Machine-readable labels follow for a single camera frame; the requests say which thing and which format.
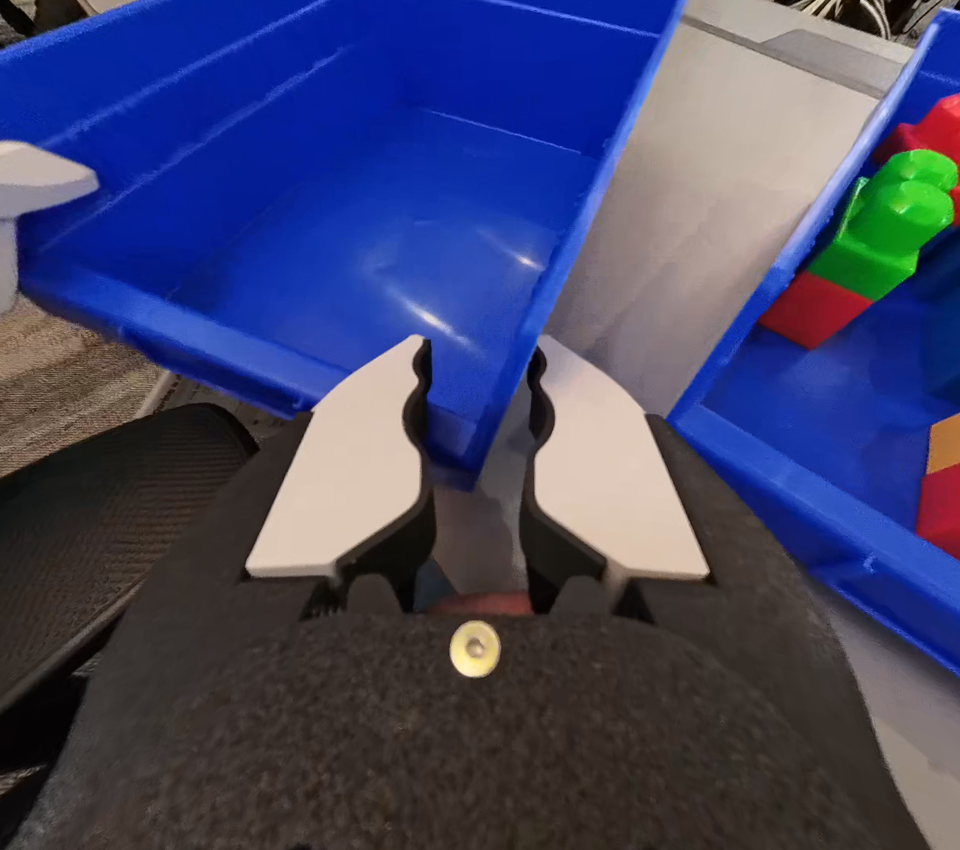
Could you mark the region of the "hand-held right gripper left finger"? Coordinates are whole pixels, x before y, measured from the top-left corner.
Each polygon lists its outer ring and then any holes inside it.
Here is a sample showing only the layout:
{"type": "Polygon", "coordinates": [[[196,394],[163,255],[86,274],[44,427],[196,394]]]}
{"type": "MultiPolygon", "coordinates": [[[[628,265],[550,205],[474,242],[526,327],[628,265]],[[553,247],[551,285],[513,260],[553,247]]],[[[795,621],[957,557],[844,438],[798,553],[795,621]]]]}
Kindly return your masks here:
{"type": "Polygon", "coordinates": [[[323,582],[342,603],[367,577],[412,611],[437,534],[426,453],[431,342],[411,335],[330,390],[245,562],[252,580],[323,582]]]}

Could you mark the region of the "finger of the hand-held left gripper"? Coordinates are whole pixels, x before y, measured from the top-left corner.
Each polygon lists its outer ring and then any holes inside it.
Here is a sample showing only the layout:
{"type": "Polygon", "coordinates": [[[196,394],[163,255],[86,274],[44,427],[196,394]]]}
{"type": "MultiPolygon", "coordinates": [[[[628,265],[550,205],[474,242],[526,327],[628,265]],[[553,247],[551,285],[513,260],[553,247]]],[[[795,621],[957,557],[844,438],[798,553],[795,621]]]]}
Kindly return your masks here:
{"type": "Polygon", "coordinates": [[[1,313],[18,296],[18,219],[95,193],[95,171],[20,141],[1,143],[1,313]]]}

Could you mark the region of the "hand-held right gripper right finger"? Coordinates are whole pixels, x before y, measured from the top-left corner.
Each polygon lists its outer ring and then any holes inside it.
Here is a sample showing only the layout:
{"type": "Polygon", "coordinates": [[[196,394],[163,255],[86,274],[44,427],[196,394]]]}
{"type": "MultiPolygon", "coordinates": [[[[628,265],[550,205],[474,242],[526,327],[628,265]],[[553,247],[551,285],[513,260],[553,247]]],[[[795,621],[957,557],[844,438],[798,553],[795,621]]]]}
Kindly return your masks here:
{"type": "Polygon", "coordinates": [[[532,438],[519,544],[534,611],[572,580],[618,608],[637,581],[708,583],[711,569],[642,406],[605,372],[539,338],[526,376],[532,438]]]}

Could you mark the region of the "blue plastic bin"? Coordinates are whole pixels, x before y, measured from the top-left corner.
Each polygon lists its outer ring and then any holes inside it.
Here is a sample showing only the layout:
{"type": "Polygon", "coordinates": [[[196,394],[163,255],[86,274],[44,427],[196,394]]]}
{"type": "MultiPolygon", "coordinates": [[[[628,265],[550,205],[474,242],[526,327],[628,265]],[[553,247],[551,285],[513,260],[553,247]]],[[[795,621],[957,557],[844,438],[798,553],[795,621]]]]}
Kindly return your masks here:
{"type": "Polygon", "coordinates": [[[757,324],[834,228],[876,147],[958,89],[958,11],[943,9],[668,416],[816,580],[954,675],[958,560],[915,526],[930,427],[958,405],[925,391],[915,290],[958,231],[813,351],[757,324]]]}
{"type": "Polygon", "coordinates": [[[22,292],[285,418],[411,335],[477,473],[687,0],[139,0],[2,52],[2,138],[99,190],[22,292]]]}

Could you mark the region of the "red one-stud block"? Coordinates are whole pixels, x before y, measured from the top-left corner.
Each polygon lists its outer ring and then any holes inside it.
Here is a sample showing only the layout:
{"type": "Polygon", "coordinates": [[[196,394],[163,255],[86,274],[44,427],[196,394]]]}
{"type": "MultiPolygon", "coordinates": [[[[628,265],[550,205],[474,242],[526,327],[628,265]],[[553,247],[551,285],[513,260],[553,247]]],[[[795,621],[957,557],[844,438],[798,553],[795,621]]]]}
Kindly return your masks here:
{"type": "Polygon", "coordinates": [[[924,475],[920,482],[916,533],[959,560],[959,464],[924,475]]]}
{"type": "Polygon", "coordinates": [[[844,329],[873,303],[866,296],[803,270],[757,324],[810,350],[844,329]]]}

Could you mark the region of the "green toy block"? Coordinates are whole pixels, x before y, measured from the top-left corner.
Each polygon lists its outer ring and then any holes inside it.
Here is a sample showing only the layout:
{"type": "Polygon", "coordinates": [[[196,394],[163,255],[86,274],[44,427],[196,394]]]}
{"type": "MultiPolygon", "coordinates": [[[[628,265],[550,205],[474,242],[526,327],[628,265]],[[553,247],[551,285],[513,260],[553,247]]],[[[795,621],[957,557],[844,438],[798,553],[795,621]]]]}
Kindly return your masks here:
{"type": "Polygon", "coordinates": [[[956,163],[930,149],[891,156],[859,177],[828,244],[806,271],[870,301],[911,277],[920,251],[954,222],[956,163]]]}

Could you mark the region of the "person's right hand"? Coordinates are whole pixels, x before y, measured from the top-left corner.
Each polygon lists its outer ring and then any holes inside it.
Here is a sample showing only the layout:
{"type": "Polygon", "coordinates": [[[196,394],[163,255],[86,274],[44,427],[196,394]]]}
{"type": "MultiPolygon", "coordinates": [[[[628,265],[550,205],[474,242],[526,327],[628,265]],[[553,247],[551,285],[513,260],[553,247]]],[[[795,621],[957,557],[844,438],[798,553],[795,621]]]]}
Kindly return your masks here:
{"type": "Polygon", "coordinates": [[[525,616],[534,613],[525,591],[453,594],[432,604],[426,611],[434,615],[466,616],[480,619],[486,616],[525,616]]]}

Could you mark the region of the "black mesh chair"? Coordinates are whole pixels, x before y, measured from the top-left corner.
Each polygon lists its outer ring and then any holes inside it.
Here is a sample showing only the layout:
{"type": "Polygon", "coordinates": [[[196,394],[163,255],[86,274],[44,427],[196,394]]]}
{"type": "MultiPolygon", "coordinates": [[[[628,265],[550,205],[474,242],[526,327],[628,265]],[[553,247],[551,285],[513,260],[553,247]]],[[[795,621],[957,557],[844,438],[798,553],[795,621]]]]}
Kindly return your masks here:
{"type": "Polygon", "coordinates": [[[102,647],[150,568],[257,451],[228,411],[191,404],[2,478],[2,714],[102,647]]]}

